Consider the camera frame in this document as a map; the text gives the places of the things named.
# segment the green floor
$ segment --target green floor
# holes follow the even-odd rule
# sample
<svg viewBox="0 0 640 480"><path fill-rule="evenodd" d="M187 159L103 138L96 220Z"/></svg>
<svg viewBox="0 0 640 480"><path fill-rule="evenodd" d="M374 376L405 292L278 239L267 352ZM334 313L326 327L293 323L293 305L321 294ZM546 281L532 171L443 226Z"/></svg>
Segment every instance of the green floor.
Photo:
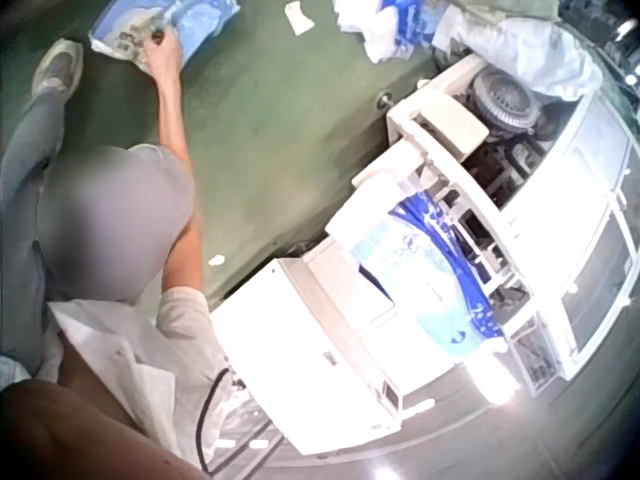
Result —
<svg viewBox="0 0 640 480"><path fill-rule="evenodd" d="M155 94L133 65L88 51L105 0L67 0L2 45L6 141L28 101L30 78L60 37L87 46L85 73L68 106L61 161L81 147L155 139ZM183 73L185 116L204 220L208 293L216 298L261 261L320 231L350 179L385 148L374 108L430 77L428 52L373 65L360 39L341 33L331 0L303 0L316 27L295 37L287 0L240 0L242 10Z"/></svg>

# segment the worker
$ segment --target worker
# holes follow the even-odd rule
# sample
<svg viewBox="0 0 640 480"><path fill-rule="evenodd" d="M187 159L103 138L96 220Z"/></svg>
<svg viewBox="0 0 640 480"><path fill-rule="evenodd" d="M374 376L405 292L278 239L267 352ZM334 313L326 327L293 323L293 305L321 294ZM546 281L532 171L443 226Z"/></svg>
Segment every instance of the worker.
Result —
<svg viewBox="0 0 640 480"><path fill-rule="evenodd" d="M60 40L36 70L33 99L0 165L1 436L13 442L16 459L47 478L102 478L98 457L122 462L104 478L125 478L118 469L132 469L126 478L150 477L136 470L145 459L178 465L186 472L179 478L192 478L202 452L213 450L232 392L203 294L175 30L159 43L147 38L144 51L158 94L159 147L103 150L108 169L89 169L63 194L48 194L45 170L62 143L64 105L83 58L81 45ZM124 159L106 158L118 152ZM54 222L37 221L39 202ZM161 269L154 326L124 300ZM65 301L50 301L50 274Z"/></svg>

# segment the air conditioner unit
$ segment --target air conditioner unit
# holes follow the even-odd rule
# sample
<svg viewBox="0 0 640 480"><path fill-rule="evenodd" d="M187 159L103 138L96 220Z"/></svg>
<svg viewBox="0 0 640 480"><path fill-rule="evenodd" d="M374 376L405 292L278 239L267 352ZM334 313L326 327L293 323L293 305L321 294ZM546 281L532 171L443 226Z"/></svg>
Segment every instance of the air conditioner unit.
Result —
<svg viewBox="0 0 640 480"><path fill-rule="evenodd" d="M231 365L302 454L401 427L401 395L301 259L276 259L211 314Z"/></svg>

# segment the hand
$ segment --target hand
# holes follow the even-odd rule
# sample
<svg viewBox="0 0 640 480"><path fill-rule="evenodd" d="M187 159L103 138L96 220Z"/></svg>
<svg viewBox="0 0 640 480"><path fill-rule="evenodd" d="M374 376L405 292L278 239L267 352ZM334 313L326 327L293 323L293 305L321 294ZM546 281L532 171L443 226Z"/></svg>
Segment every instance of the hand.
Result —
<svg viewBox="0 0 640 480"><path fill-rule="evenodd" d="M151 35L144 39L149 74L160 90L179 84L182 68L182 46L175 29L167 26L163 33L158 43Z"/></svg>

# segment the white shirt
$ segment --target white shirt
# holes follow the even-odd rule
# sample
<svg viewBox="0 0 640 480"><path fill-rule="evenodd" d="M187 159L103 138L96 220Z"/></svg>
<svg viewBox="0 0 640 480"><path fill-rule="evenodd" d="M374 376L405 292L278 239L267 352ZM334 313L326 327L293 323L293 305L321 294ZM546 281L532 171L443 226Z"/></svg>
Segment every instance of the white shirt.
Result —
<svg viewBox="0 0 640 480"><path fill-rule="evenodd" d="M62 330L89 367L153 441L200 467L196 423L214 379L226 367L213 332L206 299L188 287L173 288L160 300L157 325L115 302L76 300L49 304L56 325L46 332L45 359L36 378L58 381ZM15 380L24 369L0 370ZM213 451L232 393L226 375L211 402L202 432L205 452Z"/></svg>

